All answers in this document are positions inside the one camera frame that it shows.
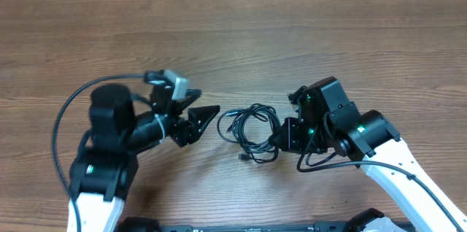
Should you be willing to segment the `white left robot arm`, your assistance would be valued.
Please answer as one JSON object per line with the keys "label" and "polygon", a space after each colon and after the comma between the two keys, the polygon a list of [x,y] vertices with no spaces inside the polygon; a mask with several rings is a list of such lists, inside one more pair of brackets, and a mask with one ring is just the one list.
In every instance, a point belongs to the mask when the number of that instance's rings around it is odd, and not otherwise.
{"label": "white left robot arm", "polygon": [[68,231],[113,231],[139,168],[137,155],[171,138],[179,147],[197,142],[220,106],[192,108],[198,89],[176,91],[153,83],[149,98],[121,84],[106,84],[90,95],[91,128],[70,168]]}

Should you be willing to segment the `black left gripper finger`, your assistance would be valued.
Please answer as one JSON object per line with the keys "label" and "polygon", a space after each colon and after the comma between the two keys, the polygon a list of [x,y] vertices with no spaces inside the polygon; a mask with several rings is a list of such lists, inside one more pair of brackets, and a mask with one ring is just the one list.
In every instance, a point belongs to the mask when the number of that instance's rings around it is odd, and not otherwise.
{"label": "black left gripper finger", "polygon": [[219,105],[190,108],[188,110],[188,144],[195,143],[200,139],[207,126],[211,123],[219,111]]}
{"label": "black left gripper finger", "polygon": [[201,90],[199,89],[187,89],[186,97],[177,101],[175,106],[176,112],[182,112],[187,109],[194,101],[196,101],[201,96]]}

